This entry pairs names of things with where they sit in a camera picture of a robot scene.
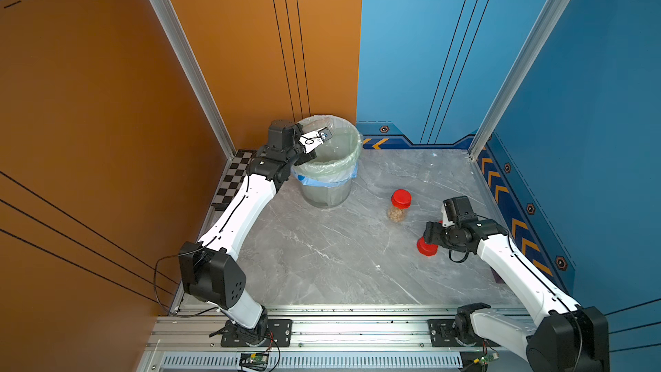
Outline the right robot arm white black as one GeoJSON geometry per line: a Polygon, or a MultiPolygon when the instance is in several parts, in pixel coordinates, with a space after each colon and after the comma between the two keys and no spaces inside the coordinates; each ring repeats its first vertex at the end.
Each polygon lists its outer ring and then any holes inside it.
{"type": "Polygon", "coordinates": [[[534,371],[608,371],[609,324],[597,308],[582,307],[526,258],[508,230],[477,215],[466,196],[443,203],[442,219],[426,224],[421,242],[475,255],[523,303],[533,324],[511,319],[485,303],[458,308],[451,337],[464,345],[491,342],[526,360],[534,371]]]}

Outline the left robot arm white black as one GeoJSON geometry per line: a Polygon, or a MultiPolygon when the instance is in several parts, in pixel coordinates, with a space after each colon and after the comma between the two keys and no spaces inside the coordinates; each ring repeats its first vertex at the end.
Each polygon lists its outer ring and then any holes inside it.
{"type": "Polygon", "coordinates": [[[239,191],[223,215],[198,242],[184,243],[177,253],[184,292],[228,318],[222,334],[231,333],[252,346],[270,337],[267,309],[245,290],[239,253],[258,216],[289,179],[292,167],[316,158],[315,149],[331,137],[325,127],[306,132],[300,123],[272,122],[267,144],[247,166],[239,191]]]}

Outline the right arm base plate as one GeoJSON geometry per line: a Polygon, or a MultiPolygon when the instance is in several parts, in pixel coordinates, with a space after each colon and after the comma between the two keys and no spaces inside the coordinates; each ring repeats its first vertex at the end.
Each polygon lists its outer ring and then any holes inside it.
{"type": "Polygon", "coordinates": [[[478,348],[483,345],[483,340],[478,338],[468,338],[468,341],[461,340],[455,329],[454,320],[430,319],[427,321],[427,326],[433,347],[478,348]]]}

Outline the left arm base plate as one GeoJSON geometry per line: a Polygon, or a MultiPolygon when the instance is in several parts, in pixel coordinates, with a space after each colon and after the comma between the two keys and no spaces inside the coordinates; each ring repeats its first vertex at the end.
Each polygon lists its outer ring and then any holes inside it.
{"type": "Polygon", "coordinates": [[[271,339],[275,339],[275,343],[278,344],[280,348],[287,348],[291,343],[292,327],[292,320],[268,319],[267,333],[265,337],[258,342],[256,339],[248,338],[245,333],[239,332],[239,327],[234,325],[230,320],[227,320],[221,330],[220,345],[223,348],[267,348],[272,344],[271,339]]]}

